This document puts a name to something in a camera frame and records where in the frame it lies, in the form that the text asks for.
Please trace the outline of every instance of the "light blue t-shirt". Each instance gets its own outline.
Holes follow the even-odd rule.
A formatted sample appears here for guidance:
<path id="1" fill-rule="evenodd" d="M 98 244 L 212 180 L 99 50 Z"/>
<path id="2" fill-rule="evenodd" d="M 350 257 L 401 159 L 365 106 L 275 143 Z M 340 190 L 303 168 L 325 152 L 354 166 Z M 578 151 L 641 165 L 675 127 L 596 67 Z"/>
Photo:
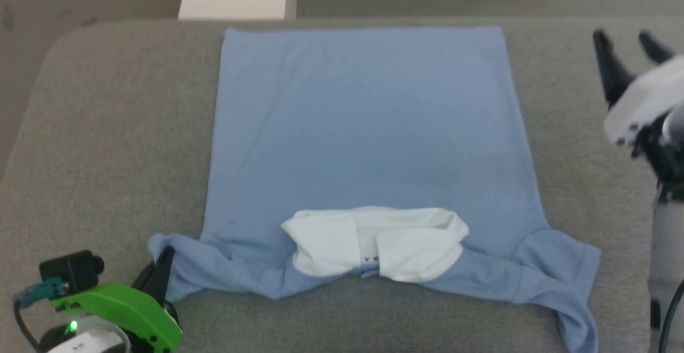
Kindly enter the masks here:
<path id="1" fill-rule="evenodd" d="M 569 351 L 598 350 L 600 253 L 547 224 L 499 27 L 228 30 L 203 232 L 149 249 L 176 249 L 171 300 L 280 299 L 336 278 L 294 268 L 280 224 L 364 206 L 457 212 L 464 252 L 422 285 L 550 307 Z"/>

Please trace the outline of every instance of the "t-shirt sleeve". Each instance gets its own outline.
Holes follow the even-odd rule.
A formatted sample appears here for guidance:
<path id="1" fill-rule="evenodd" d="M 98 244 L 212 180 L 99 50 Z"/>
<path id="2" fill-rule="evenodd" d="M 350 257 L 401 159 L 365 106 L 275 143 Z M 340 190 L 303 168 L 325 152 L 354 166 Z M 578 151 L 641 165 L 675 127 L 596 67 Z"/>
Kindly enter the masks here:
<path id="1" fill-rule="evenodd" d="M 570 353 L 596 353 L 596 324 L 586 300 L 571 285 L 511 261 L 464 248 L 447 272 L 421 283 L 441 292 L 516 304 L 539 304 L 558 313 L 558 327 Z"/>
<path id="2" fill-rule="evenodd" d="M 585 303 L 599 268 L 601 251 L 550 229 L 525 237 L 511 261 L 570 285 Z"/>
<path id="3" fill-rule="evenodd" d="M 175 250 L 166 299 L 181 300 L 202 289 L 227 292 L 249 292 L 269 299 L 281 299 L 313 289 L 339 278 L 311 277 L 292 264 L 292 258 L 281 263 L 248 261 L 221 242 L 198 241 L 181 234 L 155 234 L 147 248 L 156 260 L 166 246 Z"/>

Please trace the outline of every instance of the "black cable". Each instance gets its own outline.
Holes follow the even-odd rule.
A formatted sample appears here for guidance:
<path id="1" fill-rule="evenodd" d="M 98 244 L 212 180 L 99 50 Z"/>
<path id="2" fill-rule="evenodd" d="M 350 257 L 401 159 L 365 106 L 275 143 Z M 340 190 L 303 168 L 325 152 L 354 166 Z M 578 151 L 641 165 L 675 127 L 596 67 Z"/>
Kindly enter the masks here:
<path id="1" fill-rule="evenodd" d="M 667 313 L 665 314 L 665 320 L 663 321 L 663 329 L 660 331 L 660 342 L 658 343 L 658 353 L 665 353 L 667 350 L 667 337 L 670 335 L 670 326 L 672 326 L 672 319 L 674 318 L 674 312 L 677 310 L 677 305 L 684 295 L 684 280 L 677 287 L 677 291 L 672 295 L 672 302 L 670 302 L 670 307 L 667 308 Z"/>
<path id="2" fill-rule="evenodd" d="M 29 344 L 31 344 L 32 348 L 34 348 L 34 350 L 36 350 L 36 353 L 42 353 L 41 348 L 38 346 L 36 339 L 31 334 L 29 329 L 26 327 L 26 324 L 24 324 L 24 319 L 21 318 L 20 309 L 21 309 L 21 302 L 15 301 L 14 302 L 14 318 L 17 320 L 17 325 L 19 325 L 19 329 L 21 330 L 21 333 L 24 334 L 26 341 L 29 341 Z"/>

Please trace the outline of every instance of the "green robot part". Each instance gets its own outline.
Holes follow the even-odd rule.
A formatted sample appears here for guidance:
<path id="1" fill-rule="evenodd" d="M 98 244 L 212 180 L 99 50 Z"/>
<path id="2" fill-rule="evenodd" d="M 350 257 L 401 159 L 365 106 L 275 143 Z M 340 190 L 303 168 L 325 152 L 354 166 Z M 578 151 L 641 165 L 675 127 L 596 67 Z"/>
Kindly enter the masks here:
<path id="1" fill-rule="evenodd" d="M 58 310 L 88 312 L 147 341 L 158 353 L 169 353 L 181 343 L 180 326 L 149 294 L 121 283 L 93 287 L 51 300 Z"/>

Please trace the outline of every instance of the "clothing label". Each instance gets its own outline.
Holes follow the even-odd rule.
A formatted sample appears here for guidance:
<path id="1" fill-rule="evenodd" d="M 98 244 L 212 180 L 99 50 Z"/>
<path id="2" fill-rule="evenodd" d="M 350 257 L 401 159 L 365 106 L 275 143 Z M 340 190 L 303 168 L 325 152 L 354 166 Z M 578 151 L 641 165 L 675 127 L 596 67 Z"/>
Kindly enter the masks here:
<path id="1" fill-rule="evenodd" d="M 379 256 L 362 256 L 361 257 L 361 265 L 379 265 L 380 264 L 380 257 Z"/>

